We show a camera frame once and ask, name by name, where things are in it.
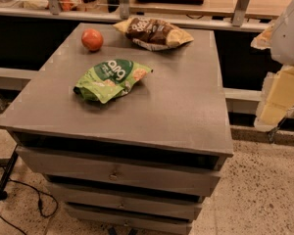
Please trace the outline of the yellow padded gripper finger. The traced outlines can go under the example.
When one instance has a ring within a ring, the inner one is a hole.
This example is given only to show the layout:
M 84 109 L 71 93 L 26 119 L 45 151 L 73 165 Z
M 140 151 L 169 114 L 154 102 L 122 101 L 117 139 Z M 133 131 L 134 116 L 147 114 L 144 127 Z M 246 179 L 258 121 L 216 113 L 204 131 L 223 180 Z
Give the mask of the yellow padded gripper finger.
M 254 126 L 263 132 L 273 130 L 293 106 L 294 67 L 283 66 L 277 73 L 268 72 L 263 82 Z
M 273 25 L 268 26 L 263 32 L 253 38 L 251 47 L 259 50 L 269 49 L 271 47 L 271 34 Z

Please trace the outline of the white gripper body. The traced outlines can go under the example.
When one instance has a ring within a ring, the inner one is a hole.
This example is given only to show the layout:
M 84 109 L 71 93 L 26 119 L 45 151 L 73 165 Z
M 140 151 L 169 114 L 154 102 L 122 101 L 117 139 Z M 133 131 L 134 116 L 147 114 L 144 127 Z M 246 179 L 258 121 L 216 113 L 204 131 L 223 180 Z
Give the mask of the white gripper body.
M 288 66 L 294 66 L 294 0 L 274 23 L 270 40 L 271 57 Z

